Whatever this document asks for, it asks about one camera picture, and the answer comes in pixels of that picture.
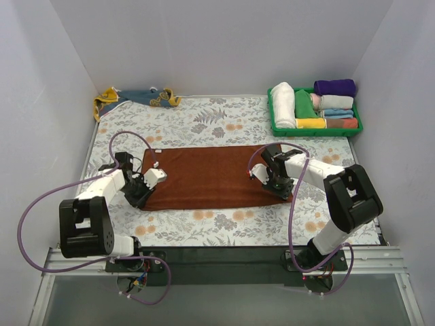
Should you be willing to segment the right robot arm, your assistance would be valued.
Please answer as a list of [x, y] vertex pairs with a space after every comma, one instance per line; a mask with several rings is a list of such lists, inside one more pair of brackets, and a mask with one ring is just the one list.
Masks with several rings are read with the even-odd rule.
[[313, 159], [300, 149], [284, 152], [278, 145], [265, 147], [261, 156], [263, 161], [249, 174], [266, 191], [282, 200], [295, 200], [300, 184], [305, 182], [326, 195], [330, 220], [303, 250], [289, 250], [292, 265], [300, 271], [311, 272], [323, 266], [352, 234], [383, 212], [381, 200], [359, 164], [335, 166]]

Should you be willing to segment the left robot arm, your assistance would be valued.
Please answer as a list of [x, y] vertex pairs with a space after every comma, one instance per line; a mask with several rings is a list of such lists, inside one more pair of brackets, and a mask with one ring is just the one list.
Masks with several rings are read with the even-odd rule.
[[64, 257], [131, 257], [139, 254], [139, 240], [114, 232], [109, 204], [120, 192], [136, 209], [143, 209], [167, 174], [158, 163], [144, 174], [133, 170], [133, 156], [115, 154], [116, 161], [99, 168], [99, 178], [74, 199], [59, 205], [60, 249]]

